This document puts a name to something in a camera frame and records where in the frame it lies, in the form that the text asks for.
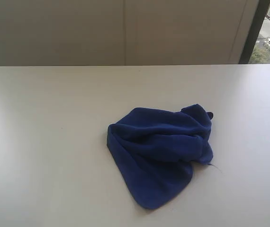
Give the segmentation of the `blue microfiber towel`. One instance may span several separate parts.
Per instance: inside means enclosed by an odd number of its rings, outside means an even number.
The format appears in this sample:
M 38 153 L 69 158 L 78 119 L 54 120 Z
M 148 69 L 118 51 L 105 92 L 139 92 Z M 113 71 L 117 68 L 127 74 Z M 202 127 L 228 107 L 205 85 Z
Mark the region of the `blue microfiber towel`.
M 198 104 L 178 112 L 137 107 L 108 126 L 107 147 L 138 205 L 161 207 L 190 183 L 192 163 L 210 165 L 213 117 Z

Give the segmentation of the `dark window frame post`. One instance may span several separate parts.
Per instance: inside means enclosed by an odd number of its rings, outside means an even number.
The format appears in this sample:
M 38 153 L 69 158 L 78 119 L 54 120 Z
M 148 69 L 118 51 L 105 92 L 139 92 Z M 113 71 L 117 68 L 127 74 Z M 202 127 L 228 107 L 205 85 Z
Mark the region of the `dark window frame post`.
M 260 0 L 258 2 L 251 27 L 249 29 L 246 42 L 243 47 L 243 51 L 239 60 L 239 64 L 248 64 L 252 55 L 255 43 L 257 41 L 260 29 L 262 27 L 265 15 L 267 13 L 270 0 Z

